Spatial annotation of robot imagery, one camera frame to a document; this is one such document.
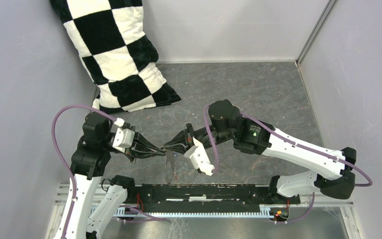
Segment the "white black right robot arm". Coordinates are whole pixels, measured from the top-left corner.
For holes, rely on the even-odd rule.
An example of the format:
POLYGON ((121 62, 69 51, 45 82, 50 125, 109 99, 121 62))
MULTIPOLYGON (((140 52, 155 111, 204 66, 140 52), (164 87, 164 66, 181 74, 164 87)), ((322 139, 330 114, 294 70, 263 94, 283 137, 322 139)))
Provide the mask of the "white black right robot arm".
POLYGON ((316 192, 334 199, 350 198, 355 188, 356 150, 332 150, 297 139, 241 112, 229 100, 208 105, 203 118, 204 128, 194 130, 188 124, 163 149, 183 154, 195 170, 211 176, 219 168, 219 155, 211 160, 207 149, 216 150, 219 144, 233 141, 233 147, 242 153, 275 157, 306 169, 271 179, 267 195, 273 203, 316 192))

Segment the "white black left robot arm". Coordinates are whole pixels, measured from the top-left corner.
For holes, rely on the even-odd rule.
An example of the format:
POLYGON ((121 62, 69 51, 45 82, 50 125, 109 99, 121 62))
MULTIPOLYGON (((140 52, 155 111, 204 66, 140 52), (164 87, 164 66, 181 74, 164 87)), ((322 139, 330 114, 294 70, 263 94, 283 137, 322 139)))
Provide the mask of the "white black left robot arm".
POLYGON ((86 115, 83 135, 71 157, 71 163, 67 163, 56 140, 56 124, 60 115, 71 108, 73 106, 59 110, 51 127, 55 150, 70 178, 68 198, 54 238, 99 239, 118 208, 127 208, 144 215, 147 222, 161 220, 144 212, 144 203, 136 192, 134 179, 120 175, 110 180, 104 199, 92 209, 95 192, 111 153, 121 153, 134 160, 162 155, 164 151, 135 132, 134 127, 122 118, 91 109, 86 115))

